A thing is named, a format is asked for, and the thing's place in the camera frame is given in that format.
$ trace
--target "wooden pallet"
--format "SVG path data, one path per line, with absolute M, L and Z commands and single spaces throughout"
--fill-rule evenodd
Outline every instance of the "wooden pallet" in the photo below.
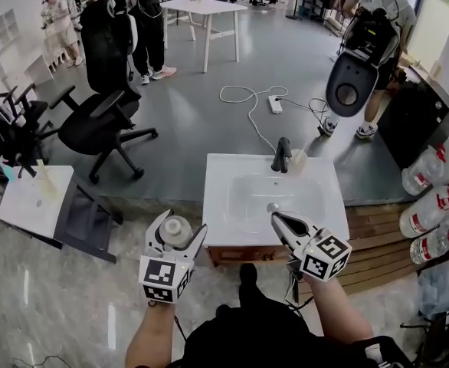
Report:
M 368 205 L 346 208 L 350 245 L 353 248 L 346 268 L 338 277 L 348 294 L 395 281 L 417 271 L 411 262 L 411 239 L 398 227 L 400 214 L 408 204 Z M 308 283 L 298 285 L 299 302 L 312 296 Z

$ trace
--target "black and white marker cube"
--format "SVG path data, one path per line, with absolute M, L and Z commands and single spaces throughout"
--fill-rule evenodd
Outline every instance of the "black and white marker cube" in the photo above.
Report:
M 190 281 L 193 262 L 142 256 L 139 282 L 148 299 L 175 304 Z
M 347 265 L 352 247 L 322 229 L 304 247 L 301 271 L 320 281 L 328 281 Z

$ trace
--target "black office chair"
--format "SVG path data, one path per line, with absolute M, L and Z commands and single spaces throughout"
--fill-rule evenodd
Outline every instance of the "black office chair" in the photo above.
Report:
M 15 86 L 8 93 L 0 93 L 0 114 L 5 121 L 8 121 L 11 125 L 18 126 L 20 131 L 28 131 L 31 134 L 29 136 L 34 138 L 38 157 L 41 158 L 45 164 L 48 164 L 49 159 L 44 156 L 41 142 L 57 132 L 57 130 L 46 132 L 47 128 L 54 128 L 51 121 L 46 122 L 43 127 L 39 124 L 39 119 L 48 109 L 48 103 L 39 100 L 29 101 L 27 99 L 29 91 L 35 88 L 34 84 L 29 85 L 21 95 L 15 98 L 14 92 L 17 88 L 18 87 Z M 19 104 L 22 105 L 20 111 L 17 109 Z M 20 117 L 24 117 L 25 119 L 23 124 L 19 121 Z
M 151 135 L 158 137 L 155 128 L 121 134 L 131 130 L 131 116 L 138 110 L 140 95 L 131 86 L 127 75 L 127 56 L 134 51 L 137 36 L 131 18 L 124 9 L 115 13 L 113 0 L 99 0 L 85 8 L 80 23 L 81 37 L 87 58 L 87 74 L 95 94 L 78 105 L 70 93 L 75 86 L 67 88 L 50 108 L 65 102 L 73 113 L 59 129 L 58 136 L 66 146 L 80 154 L 100 154 L 90 172 L 90 181 L 97 184 L 98 169 L 113 150 L 117 150 L 134 171 L 136 179 L 144 170 L 136 168 L 122 148 L 122 143 Z
M 0 110 L 0 156 L 8 161 L 8 165 L 22 165 L 35 176 L 31 165 L 35 163 L 38 154 L 38 135 L 24 126 L 11 124 Z

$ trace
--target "power strip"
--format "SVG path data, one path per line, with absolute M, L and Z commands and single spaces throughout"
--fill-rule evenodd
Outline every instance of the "power strip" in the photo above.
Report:
M 283 113 L 283 107 L 280 105 L 280 101 L 277 100 L 277 95 L 270 95 L 269 96 L 269 104 L 270 108 L 272 109 L 272 113 L 279 114 Z

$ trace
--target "black cabinet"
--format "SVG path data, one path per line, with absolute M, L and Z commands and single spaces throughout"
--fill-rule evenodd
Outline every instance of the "black cabinet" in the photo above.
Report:
M 449 137 L 449 96 L 432 80 L 406 82 L 378 122 L 379 134 L 400 169 L 410 166 L 428 145 Z

